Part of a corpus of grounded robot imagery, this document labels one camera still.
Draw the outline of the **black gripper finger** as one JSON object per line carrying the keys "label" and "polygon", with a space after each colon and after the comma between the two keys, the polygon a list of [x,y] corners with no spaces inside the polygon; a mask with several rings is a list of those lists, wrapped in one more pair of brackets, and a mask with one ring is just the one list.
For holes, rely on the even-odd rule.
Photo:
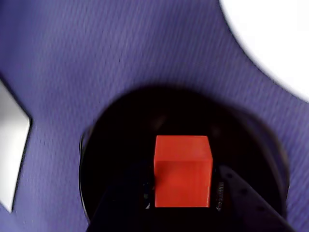
{"label": "black gripper finger", "polygon": [[107,188],[88,226],[89,232],[155,232],[154,174],[136,164]]}
{"label": "black gripper finger", "polygon": [[235,214],[246,232],[292,232],[293,228],[245,180],[227,166],[219,168],[227,182]]}

